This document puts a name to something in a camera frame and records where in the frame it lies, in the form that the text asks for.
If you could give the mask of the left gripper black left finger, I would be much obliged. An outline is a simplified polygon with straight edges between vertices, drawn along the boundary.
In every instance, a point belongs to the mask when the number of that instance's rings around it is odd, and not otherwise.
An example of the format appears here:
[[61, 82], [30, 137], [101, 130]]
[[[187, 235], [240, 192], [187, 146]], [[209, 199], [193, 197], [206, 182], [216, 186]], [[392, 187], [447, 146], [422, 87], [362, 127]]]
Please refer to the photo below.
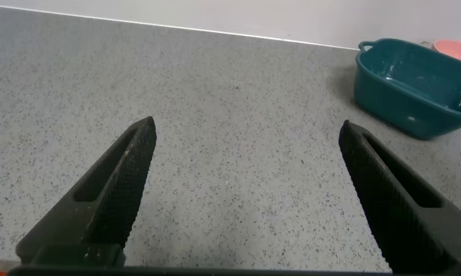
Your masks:
[[146, 117], [129, 126], [18, 243], [24, 265], [113, 267], [140, 208], [156, 146]]

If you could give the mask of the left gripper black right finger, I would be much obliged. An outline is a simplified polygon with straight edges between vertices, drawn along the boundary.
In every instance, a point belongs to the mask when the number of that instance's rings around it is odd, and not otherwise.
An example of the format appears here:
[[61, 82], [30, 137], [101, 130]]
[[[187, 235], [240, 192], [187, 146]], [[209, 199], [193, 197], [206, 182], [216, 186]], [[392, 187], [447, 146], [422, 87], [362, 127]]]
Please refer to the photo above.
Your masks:
[[461, 274], [461, 210], [362, 126], [344, 121], [338, 143], [392, 272]]

